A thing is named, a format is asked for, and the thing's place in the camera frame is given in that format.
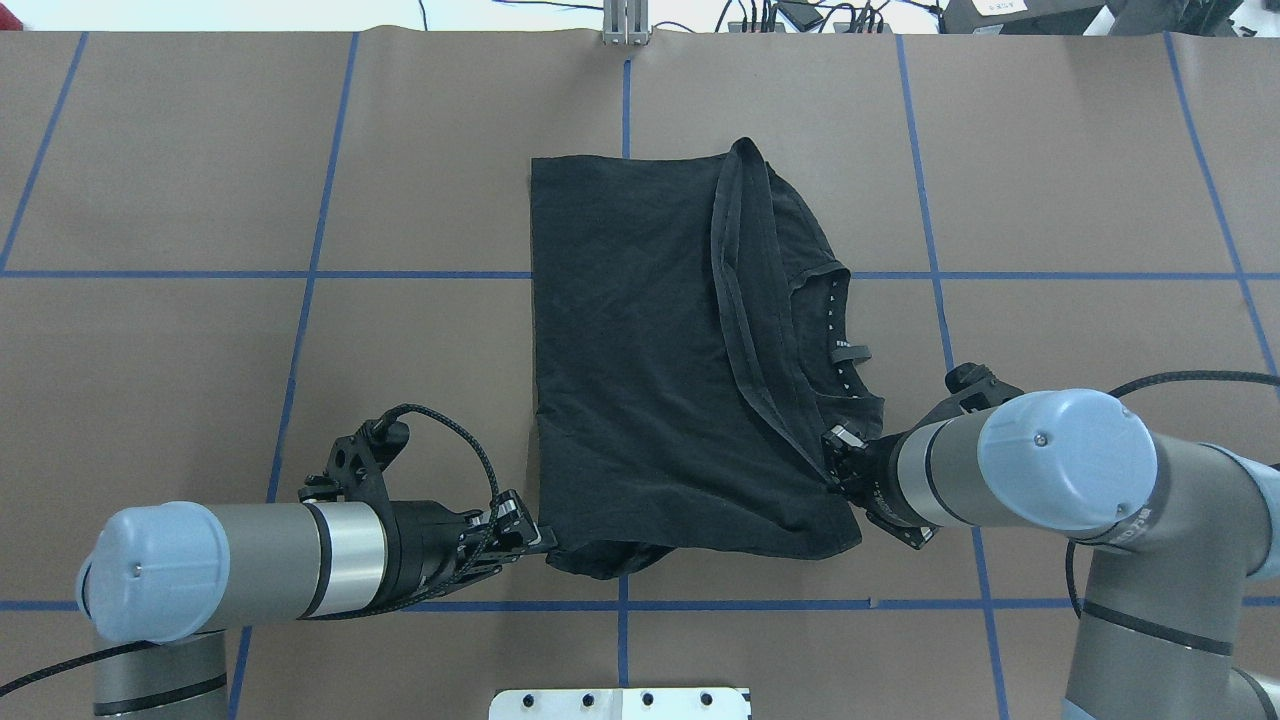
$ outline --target white mounting plate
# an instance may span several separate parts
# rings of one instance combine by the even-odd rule
[[[489,720],[750,720],[750,698],[745,688],[503,691],[489,703]]]

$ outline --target garment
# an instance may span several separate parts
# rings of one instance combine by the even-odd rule
[[[535,159],[531,206],[548,562],[605,579],[676,547],[856,544],[820,437],[877,437],[883,401],[849,359],[849,270],[755,145]]]

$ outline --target black box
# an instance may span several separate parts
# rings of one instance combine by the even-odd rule
[[[1082,35],[1103,5],[1103,0],[951,0],[940,29],[951,35]],[[983,14],[979,6],[1014,12]]]

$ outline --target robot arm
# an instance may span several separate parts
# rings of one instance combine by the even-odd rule
[[[383,470],[424,411],[476,450],[486,511],[392,501]],[[484,451],[452,420],[401,406],[338,438],[301,503],[170,502],[114,515],[78,580],[102,647],[157,643],[97,664],[93,711],[136,720],[227,717],[223,630],[294,619],[376,615],[492,577],[556,539],[515,491],[498,492]]]
[[[1009,397],[978,375],[957,392],[977,401],[952,407],[988,405],[972,384],[997,406],[870,443],[833,428],[842,492],[915,547],[938,527],[979,525],[1100,551],[1065,720],[1275,719],[1276,683],[1233,670],[1231,653],[1245,579],[1280,575],[1280,473],[1153,434],[1097,391]]]

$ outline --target white label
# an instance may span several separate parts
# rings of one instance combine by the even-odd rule
[[[973,0],[973,6],[978,9],[979,15],[989,18],[991,15],[1025,13],[1027,0]]]

